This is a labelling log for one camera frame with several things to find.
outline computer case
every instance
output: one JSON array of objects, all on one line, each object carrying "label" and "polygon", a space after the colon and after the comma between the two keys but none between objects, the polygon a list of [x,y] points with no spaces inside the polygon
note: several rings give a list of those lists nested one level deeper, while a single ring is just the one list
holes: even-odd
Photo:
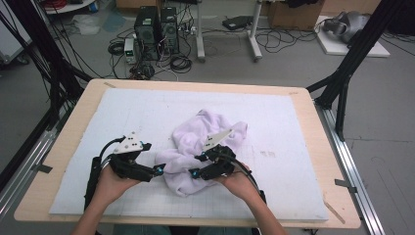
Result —
[{"label": "computer case", "polygon": [[161,8],[161,32],[162,36],[165,37],[164,50],[168,50],[172,54],[179,53],[176,8]]},{"label": "computer case", "polygon": [[156,6],[143,6],[138,10],[134,24],[138,48],[141,59],[144,61],[157,61],[162,52],[161,22]]}]

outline crumpled towel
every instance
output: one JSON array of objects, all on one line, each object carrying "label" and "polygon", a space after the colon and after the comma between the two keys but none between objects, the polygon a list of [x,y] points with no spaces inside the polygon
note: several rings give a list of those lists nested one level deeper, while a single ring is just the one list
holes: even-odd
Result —
[{"label": "crumpled towel", "polygon": [[241,121],[231,125],[224,116],[207,110],[199,111],[195,117],[178,126],[172,133],[177,149],[165,150],[156,155],[156,165],[166,164],[163,176],[168,188],[177,195],[186,197],[215,184],[213,180],[191,177],[190,168],[203,168],[212,164],[211,161],[202,163],[196,160],[195,156],[202,153],[208,135],[227,129],[233,129],[233,133],[220,144],[228,146],[236,153],[247,136],[247,127],[248,125]]}]

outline table leg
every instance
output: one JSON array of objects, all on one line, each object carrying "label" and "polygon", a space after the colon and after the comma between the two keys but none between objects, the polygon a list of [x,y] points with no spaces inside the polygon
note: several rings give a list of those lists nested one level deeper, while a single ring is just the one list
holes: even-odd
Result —
[{"label": "table leg", "polygon": [[248,39],[251,42],[254,50],[254,61],[257,62],[259,59],[262,59],[262,54],[260,53],[258,43],[256,42],[255,34],[256,34],[256,27],[258,25],[258,19],[260,14],[260,9],[262,7],[262,0],[257,0],[254,10],[254,21],[253,21],[253,28],[248,30]]},{"label": "table leg", "polygon": [[202,37],[202,0],[198,1],[198,28],[197,28],[197,36],[196,36],[196,45],[198,48],[198,59],[201,62],[205,61],[205,47],[204,47],[204,39]]}]

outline wooden table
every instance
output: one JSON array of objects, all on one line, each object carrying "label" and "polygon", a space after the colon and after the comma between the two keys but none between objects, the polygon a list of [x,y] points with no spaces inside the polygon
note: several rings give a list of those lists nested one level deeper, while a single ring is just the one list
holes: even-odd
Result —
[{"label": "wooden table", "polygon": [[[15,212],[21,221],[78,221],[79,216],[49,214],[70,158],[80,143],[90,119],[93,117],[104,92],[108,88],[139,88],[150,90],[181,90],[231,92],[291,96],[318,178],[329,220],[319,223],[282,222],[286,227],[303,228],[357,228],[360,219],[351,196],[345,187],[335,185],[335,179],[344,179],[334,152],[325,134],[308,91],[298,87],[253,86],[188,82],[136,81],[94,79],[89,82],[82,97],[69,117],[44,164],[51,166],[50,173],[38,172]],[[104,216],[102,222],[145,223],[170,225],[239,225],[254,226],[255,221],[219,220],[200,218],[154,218],[134,216]]]}]

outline concrete floor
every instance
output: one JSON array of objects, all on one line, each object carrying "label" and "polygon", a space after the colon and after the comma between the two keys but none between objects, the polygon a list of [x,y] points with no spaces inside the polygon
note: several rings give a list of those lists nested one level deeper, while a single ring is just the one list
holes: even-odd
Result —
[{"label": "concrete floor", "polygon": [[[62,14],[64,22],[73,15],[89,14],[87,10]],[[73,48],[99,75],[111,73],[107,48],[111,39],[134,21],[126,20],[114,9],[112,2],[94,16],[102,26],[96,35],[74,34]],[[204,26],[222,28],[223,17],[204,20]],[[266,19],[259,26],[267,27]],[[345,138],[359,169],[367,192],[381,220],[386,234],[415,234],[415,94],[414,56],[380,40],[391,53],[387,59],[366,58],[355,72],[349,85]],[[396,39],[391,42],[415,53],[415,45]],[[254,63],[251,46],[245,34],[205,34],[207,60],[196,60],[196,42],[190,58],[194,62],[187,73],[178,77],[160,72],[153,79],[182,82],[213,82],[271,86],[306,87],[334,72],[343,56],[325,55],[317,40],[298,41],[279,53],[265,52]],[[275,38],[270,43],[277,43]],[[116,66],[118,76],[128,76],[129,66],[124,59]],[[85,71],[94,76],[89,69]],[[321,91],[312,93],[317,97]],[[49,103],[40,74],[33,63],[22,66],[12,63],[0,70],[0,170],[2,170],[33,127],[40,121]],[[63,234],[69,233],[72,223],[29,223],[13,218],[21,192],[0,222],[0,234]],[[112,233],[110,224],[101,231]],[[307,234],[289,229],[292,234]],[[318,234],[366,234],[364,226],[356,230],[321,229]]]}]

